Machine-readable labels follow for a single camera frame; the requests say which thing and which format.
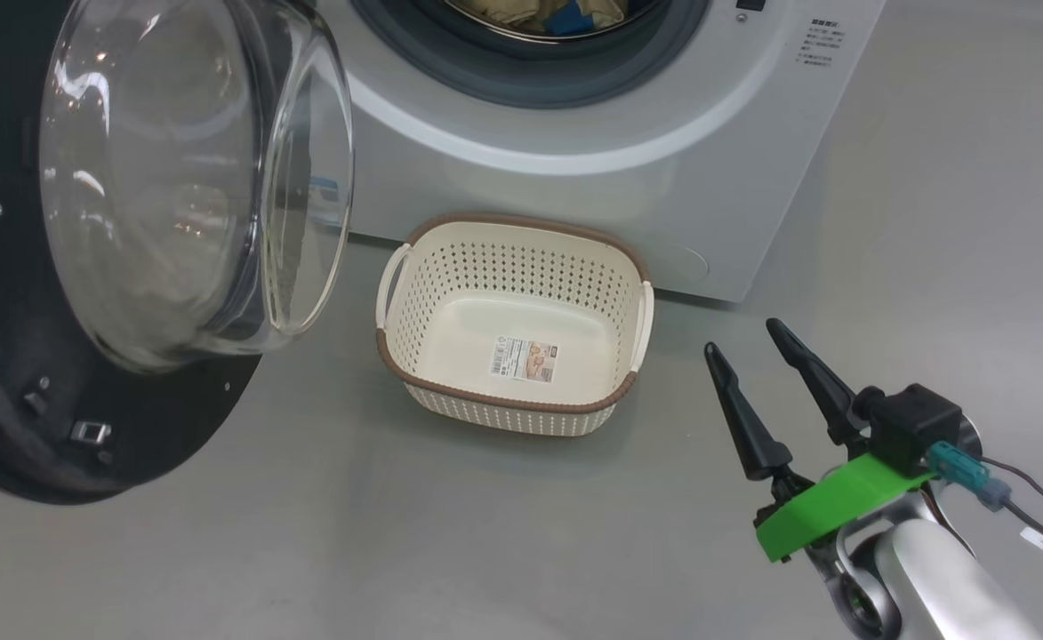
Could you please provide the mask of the cream laundry basket brown rim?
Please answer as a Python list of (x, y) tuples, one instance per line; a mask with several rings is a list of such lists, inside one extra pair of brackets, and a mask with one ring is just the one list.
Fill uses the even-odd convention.
[[(598, 430), (638, 380), (653, 284), (631, 248), (571, 224), (440, 216), (388, 260), (375, 347), (418, 404), (504, 432)], [(490, 376), (498, 336), (558, 345), (552, 384)]]

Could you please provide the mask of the black glass washing machine door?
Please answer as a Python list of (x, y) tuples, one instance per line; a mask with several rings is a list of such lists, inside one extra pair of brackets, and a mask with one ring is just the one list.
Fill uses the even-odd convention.
[(0, 0), (0, 491), (205, 445), (328, 307), (351, 115), (317, 0)]

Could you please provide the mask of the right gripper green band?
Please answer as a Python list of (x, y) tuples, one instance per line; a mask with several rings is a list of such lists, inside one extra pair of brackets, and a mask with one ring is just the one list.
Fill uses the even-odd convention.
[[(855, 393), (849, 385), (791, 333), (782, 320), (769, 317), (766, 333), (782, 360), (805, 381), (825, 419), (831, 442), (836, 446), (867, 447), (868, 422), (852, 413)], [(760, 482), (789, 475), (792, 461), (789, 446), (774, 440), (766, 429), (765, 422), (743, 394), (734, 368), (715, 343), (705, 344), (704, 359), (744, 476)], [(908, 477), (873, 454), (859, 456), (778, 507), (756, 527), (759, 546), (769, 562), (781, 562), (933, 477), (926, 469), (919, 469), (915, 476)]]

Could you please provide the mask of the white product label sticker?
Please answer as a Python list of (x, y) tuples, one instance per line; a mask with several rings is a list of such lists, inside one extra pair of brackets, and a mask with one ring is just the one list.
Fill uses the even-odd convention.
[(498, 336), (490, 361), (490, 376), (505, 380), (552, 384), (560, 348), (536, 340)]

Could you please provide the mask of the white front-load washing machine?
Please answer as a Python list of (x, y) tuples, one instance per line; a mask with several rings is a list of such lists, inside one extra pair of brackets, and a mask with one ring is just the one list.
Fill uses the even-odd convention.
[(447, 0), (317, 0), (347, 70), (357, 231), (504, 213), (618, 236), (739, 302), (887, 0), (658, 0), (526, 36)]

